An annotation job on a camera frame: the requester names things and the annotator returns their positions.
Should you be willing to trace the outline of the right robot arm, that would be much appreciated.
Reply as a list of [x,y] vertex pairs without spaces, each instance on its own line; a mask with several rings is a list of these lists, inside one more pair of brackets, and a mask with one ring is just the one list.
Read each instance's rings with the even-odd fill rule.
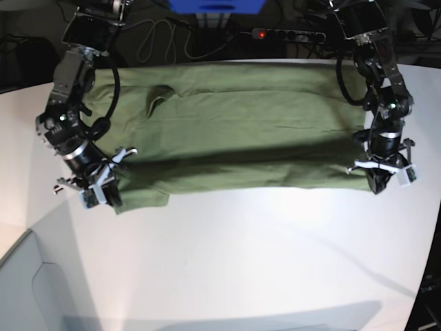
[[[119,100],[120,76],[110,50],[125,25],[132,2],[77,1],[76,4],[74,17],[62,39],[68,50],[54,71],[54,86],[45,110],[36,118],[36,134],[72,173],[68,179],[57,180],[55,194],[70,188],[78,193],[87,209],[98,205],[118,207],[121,196],[114,170],[137,150],[119,148],[111,157],[95,143],[109,131]],[[89,126],[81,118],[92,114],[83,97],[94,85],[94,60],[99,57],[110,66],[114,91],[108,111]]]

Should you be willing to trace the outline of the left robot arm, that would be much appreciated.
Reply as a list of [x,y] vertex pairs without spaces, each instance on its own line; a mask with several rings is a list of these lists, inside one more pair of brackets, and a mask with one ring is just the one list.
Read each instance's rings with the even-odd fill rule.
[[348,171],[363,170],[374,194],[384,191],[392,176],[409,185],[416,172],[411,156],[402,151],[410,152],[415,143],[403,138],[402,131],[413,97],[398,69],[386,17],[376,1],[330,1],[329,11],[344,38],[354,43],[353,62],[367,86],[358,103],[373,115],[370,128],[353,134],[353,141],[367,149]]

